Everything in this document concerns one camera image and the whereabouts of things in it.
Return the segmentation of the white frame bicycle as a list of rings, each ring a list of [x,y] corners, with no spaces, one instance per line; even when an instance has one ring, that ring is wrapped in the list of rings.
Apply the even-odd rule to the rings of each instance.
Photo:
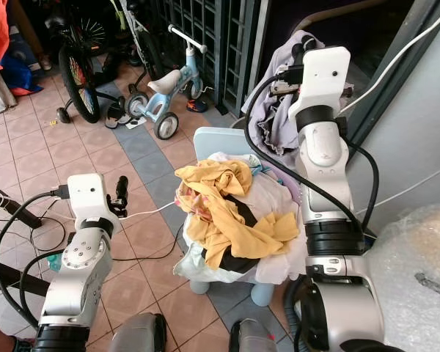
[[[154,45],[153,35],[140,21],[141,10],[144,9],[147,0],[110,0],[110,2],[120,21],[120,28],[132,34],[137,56],[150,80],[162,78],[164,68]]]

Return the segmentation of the yellow garment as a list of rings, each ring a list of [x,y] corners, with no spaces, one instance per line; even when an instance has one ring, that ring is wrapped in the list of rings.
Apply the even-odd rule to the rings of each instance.
[[[194,166],[184,166],[175,171],[180,183],[184,182],[202,194],[204,205],[209,216],[201,218],[193,216],[188,224],[190,239],[205,249],[205,264],[212,269],[219,268],[224,248],[229,245],[226,235],[218,229],[226,221],[237,224],[241,220],[224,201],[228,194],[235,197],[249,197],[260,187],[254,183],[253,168],[244,160],[202,160]],[[299,231],[293,213],[282,212],[277,217],[276,239],[279,239],[283,248],[277,254],[284,254],[288,241],[297,238]]]

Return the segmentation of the light blue balance bike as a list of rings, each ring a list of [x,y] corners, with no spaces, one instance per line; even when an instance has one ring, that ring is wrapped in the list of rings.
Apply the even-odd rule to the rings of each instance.
[[[187,36],[173,24],[170,24],[169,32],[175,33],[187,42],[184,66],[169,71],[158,80],[149,81],[147,87],[154,91],[153,98],[148,98],[144,92],[137,91],[127,98],[124,105],[124,111],[130,118],[124,125],[126,128],[133,130],[146,120],[152,120],[154,134],[161,140],[173,137],[180,127],[179,117],[170,111],[173,97],[179,92],[184,92],[190,100],[196,100],[207,89],[199,77],[194,52],[205,53],[208,47]]]

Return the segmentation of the blue bag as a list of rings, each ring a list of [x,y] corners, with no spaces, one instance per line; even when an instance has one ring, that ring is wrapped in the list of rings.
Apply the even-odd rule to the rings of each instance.
[[[28,66],[12,54],[5,54],[0,60],[0,75],[12,96],[23,97],[43,91]]]

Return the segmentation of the lavender garment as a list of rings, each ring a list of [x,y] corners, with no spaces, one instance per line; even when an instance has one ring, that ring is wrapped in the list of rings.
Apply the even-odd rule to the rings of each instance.
[[[317,164],[332,165],[346,151],[337,121],[316,122],[297,130],[295,122],[288,117],[288,109],[299,91],[285,96],[271,96],[276,69],[293,63],[291,49],[295,43],[315,43],[314,49],[331,47],[303,30],[297,31],[286,43],[281,44],[271,56],[263,82],[254,88],[250,103],[243,108],[248,117],[247,131],[251,141],[265,153],[284,158],[298,152]]]

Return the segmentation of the dark metal gate grille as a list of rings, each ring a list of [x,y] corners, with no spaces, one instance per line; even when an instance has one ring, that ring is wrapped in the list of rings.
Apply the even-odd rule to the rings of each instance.
[[[239,117],[249,94],[252,52],[263,0],[158,0],[166,26],[206,46],[199,72],[223,114]]]

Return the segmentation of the grey washing machine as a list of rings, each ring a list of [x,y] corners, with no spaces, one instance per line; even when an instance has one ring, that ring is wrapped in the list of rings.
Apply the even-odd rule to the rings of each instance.
[[[440,0],[387,0],[354,51],[367,97],[348,111],[350,137],[373,155],[380,185],[370,229],[440,204]]]

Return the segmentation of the grey right robot leg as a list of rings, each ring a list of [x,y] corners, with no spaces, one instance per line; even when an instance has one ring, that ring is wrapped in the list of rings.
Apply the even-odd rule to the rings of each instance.
[[[234,322],[230,329],[229,352],[276,352],[276,339],[254,318]]]

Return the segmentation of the purple laundry basket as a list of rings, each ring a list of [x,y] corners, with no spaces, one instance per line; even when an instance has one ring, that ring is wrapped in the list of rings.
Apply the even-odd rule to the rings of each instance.
[[[301,184],[275,166],[271,166],[271,171],[282,181],[282,185],[288,189],[293,201],[296,202],[296,204],[301,205]]]

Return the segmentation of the pink floral cloth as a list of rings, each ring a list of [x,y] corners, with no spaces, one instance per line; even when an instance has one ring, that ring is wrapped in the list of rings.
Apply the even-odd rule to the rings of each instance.
[[[209,216],[209,209],[204,205],[201,192],[194,190],[186,183],[182,182],[175,191],[175,202],[188,215],[205,218]]]

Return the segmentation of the light blue plastic stool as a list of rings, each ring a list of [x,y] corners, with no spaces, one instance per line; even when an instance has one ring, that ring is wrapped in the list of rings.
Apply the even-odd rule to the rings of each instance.
[[[284,254],[271,255],[260,264],[241,275],[223,268],[209,269],[202,258],[195,263],[195,254],[203,255],[205,251],[189,238],[187,227],[193,220],[188,216],[183,225],[183,238],[188,244],[188,251],[182,261],[175,266],[175,272],[192,282],[192,291],[205,294],[212,287],[218,287],[221,282],[225,284],[251,284],[253,285],[250,298],[260,307],[267,307],[270,303],[280,304],[281,298],[274,295],[277,288],[286,288],[291,279],[296,279],[305,272],[305,258],[307,258],[307,235],[304,231],[303,216],[300,205],[290,197],[288,189],[282,185],[276,175],[271,171],[270,162],[258,158],[252,148],[246,143],[246,134],[240,128],[198,128],[193,137],[194,152],[199,160],[245,160],[254,169],[254,179],[260,181],[259,191],[251,195],[269,197],[281,202],[279,212],[293,213],[297,221],[299,235],[286,245]]]

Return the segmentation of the clear bubble wrap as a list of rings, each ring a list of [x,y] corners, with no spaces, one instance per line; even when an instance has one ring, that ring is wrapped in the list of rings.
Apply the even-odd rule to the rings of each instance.
[[[440,204],[385,226],[367,253],[387,345],[440,352]]]

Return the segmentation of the dark wooden table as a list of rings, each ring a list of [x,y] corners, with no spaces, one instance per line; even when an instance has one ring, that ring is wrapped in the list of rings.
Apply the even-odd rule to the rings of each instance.
[[[21,205],[0,191],[0,208],[5,209],[11,214],[15,214],[16,211],[19,211]],[[19,271],[19,269],[0,263],[0,279],[6,279],[9,287],[19,288],[23,292],[29,292],[39,296],[47,295],[49,282],[30,275],[28,269]]]

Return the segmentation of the black kids bicycle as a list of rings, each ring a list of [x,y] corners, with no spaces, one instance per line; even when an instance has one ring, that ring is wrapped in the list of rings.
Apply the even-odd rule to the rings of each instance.
[[[45,26],[60,42],[58,63],[70,96],[65,105],[96,123],[98,98],[103,96],[97,87],[115,80],[122,60],[113,46],[115,27],[106,20],[103,6],[90,0],[45,0],[45,7],[50,11]]]

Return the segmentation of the black garment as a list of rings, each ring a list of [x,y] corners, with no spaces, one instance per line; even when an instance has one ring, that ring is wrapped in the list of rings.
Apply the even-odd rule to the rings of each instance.
[[[224,271],[241,275],[253,271],[261,261],[277,254],[283,244],[276,239],[276,222],[281,202],[269,197],[235,197],[228,194],[224,201],[241,220],[226,221],[218,229],[226,235],[229,245],[224,248],[219,264]]]

